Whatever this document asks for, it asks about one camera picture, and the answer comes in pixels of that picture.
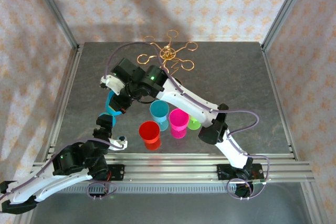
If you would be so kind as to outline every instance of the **pink cup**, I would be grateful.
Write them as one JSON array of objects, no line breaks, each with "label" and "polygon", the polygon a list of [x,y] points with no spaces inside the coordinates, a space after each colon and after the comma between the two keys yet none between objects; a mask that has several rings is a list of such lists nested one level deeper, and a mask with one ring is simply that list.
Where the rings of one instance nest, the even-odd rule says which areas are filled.
[{"label": "pink cup", "polygon": [[183,138],[187,134],[189,115],[180,109],[173,110],[169,115],[171,133],[174,138]]}]

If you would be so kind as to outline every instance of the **wall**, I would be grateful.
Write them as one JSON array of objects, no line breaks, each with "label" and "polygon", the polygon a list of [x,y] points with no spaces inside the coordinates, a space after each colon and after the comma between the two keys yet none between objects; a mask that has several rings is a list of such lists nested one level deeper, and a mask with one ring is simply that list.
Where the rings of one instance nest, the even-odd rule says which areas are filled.
[{"label": "wall", "polygon": [[298,0],[268,52],[302,160],[336,218],[336,0]]},{"label": "wall", "polygon": [[56,0],[77,42],[260,41],[284,0]]},{"label": "wall", "polygon": [[46,144],[71,48],[44,0],[0,0],[0,13],[2,182],[26,176]]}]

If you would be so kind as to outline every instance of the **blue cup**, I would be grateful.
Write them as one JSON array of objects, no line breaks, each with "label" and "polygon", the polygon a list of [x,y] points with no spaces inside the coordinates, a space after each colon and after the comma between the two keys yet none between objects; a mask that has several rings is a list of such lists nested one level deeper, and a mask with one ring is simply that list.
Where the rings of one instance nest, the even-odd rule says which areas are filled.
[{"label": "blue cup", "polygon": [[113,115],[111,115],[111,114],[109,114],[109,113],[107,113],[107,112],[104,112],[104,113],[101,113],[99,116],[101,116],[101,115],[110,115],[110,116],[112,116],[112,127],[114,127],[115,126],[115,120],[116,120],[116,118],[113,116]]},{"label": "blue cup", "polygon": [[167,120],[169,113],[168,104],[164,101],[156,100],[152,102],[149,111],[151,112],[153,120],[158,123],[160,131],[165,131],[169,126],[169,122]]},{"label": "blue cup", "polygon": [[107,99],[106,99],[106,102],[105,102],[105,110],[110,115],[116,116],[116,115],[120,115],[121,111],[115,111],[115,110],[113,110],[113,108],[110,107],[109,104],[110,104],[110,100],[111,100],[113,95],[114,95],[114,92],[111,90],[109,92],[109,95],[107,96]]}]

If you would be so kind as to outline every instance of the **red cup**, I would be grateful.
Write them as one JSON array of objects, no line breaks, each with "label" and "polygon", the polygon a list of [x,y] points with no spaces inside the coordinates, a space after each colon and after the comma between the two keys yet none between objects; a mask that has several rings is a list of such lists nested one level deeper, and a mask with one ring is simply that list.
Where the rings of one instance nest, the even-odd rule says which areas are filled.
[{"label": "red cup", "polygon": [[160,147],[160,127],[157,123],[152,121],[144,122],[139,128],[139,134],[147,149],[154,151]]}]

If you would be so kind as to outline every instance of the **aluminum frame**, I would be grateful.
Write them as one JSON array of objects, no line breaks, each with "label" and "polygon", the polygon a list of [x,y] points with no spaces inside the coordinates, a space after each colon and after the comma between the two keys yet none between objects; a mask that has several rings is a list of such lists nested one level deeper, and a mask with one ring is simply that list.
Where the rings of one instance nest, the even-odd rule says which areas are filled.
[{"label": "aluminum frame", "polygon": [[[313,182],[309,162],[298,162],[292,154],[268,154],[270,171],[268,183]],[[105,155],[107,164],[125,165],[123,184],[222,184],[218,180],[217,164],[229,164],[224,155],[212,154],[123,154]],[[266,175],[267,161],[254,159],[261,164]],[[35,163],[32,171],[43,163]]]},{"label": "aluminum frame", "polygon": [[271,28],[269,29],[269,31],[268,31],[265,39],[264,39],[264,42],[262,44],[262,48],[265,51],[268,51],[269,48],[271,47],[274,39],[276,38],[276,36],[280,32],[280,30],[282,28],[282,25],[286,21],[290,11],[293,9],[296,1],[297,0],[285,0],[284,3],[282,4],[277,17],[273,21],[273,23],[271,25]]},{"label": "aluminum frame", "polygon": [[71,47],[73,49],[76,49],[78,44],[76,42],[75,37],[73,36],[67,22],[65,21],[62,13],[60,12],[60,10],[58,9],[56,3],[54,0],[44,0],[46,2],[46,4],[48,5],[50,11],[53,13],[58,25],[60,26],[60,28],[62,29],[64,35],[66,36],[67,40],[69,41]]},{"label": "aluminum frame", "polygon": [[267,53],[264,50],[264,48],[262,47],[262,45],[260,45],[260,47],[261,47],[261,51],[262,51],[262,56],[263,56],[264,61],[265,61],[266,69],[267,69],[267,72],[268,72],[268,77],[269,77],[269,80],[271,82],[271,86],[272,86],[272,89],[273,89],[274,97],[275,97],[275,100],[276,100],[276,103],[277,103],[277,106],[278,106],[278,110],[279,110],[279,113],[280,113],[280,118],[281,118],[283,130],[285,131],[285,135],[286,135],[286,139],[287,139],[287,142],[288,142],[289,150],[290,150],[290,152],[293,152],[295,159],[299,160],[299,154],[296,150],[296,146],[295,146],[295,143],[293,141],[293,136],[292,136],[290,127],[287,123],[288,118],[287,118],[285,110],[283,108],[284,106],[283,106],[283,103],[282,103],[281,96],[279,95],[279,92],[278,92],[279,89],[277,87],[276,82],[274,81],[274,74],[273,74],[272,68],[270,67],[268,57],[267,57]]},{"label": "aluminum frame", "polygon": [[78,63],[80,60],[82,50],[83,50],[83,46],[81,45],[79,46],[78,49],[74,50],[71,53],[69,71],[67,75],[65,76],[65,81],[63,82],[63,87],[62,87],[62,91],[60,94],[60,101],[58,102],[57,108],[56,108],[56,117],[50,128],[47,145],[43,147],[42,159],[37,160],[38,162],[43,162],[46,160],[50,146],[56,143],[56,139],[58,137],[58,133],[62,125],[62,120],[63,120],[63,116],[64,116],[65,109],[66,109],[66,104],[68,103],[71,87],[72,87],[73,80],[76,75],[76,71],[77,71],[77,67],[78,67]]}]

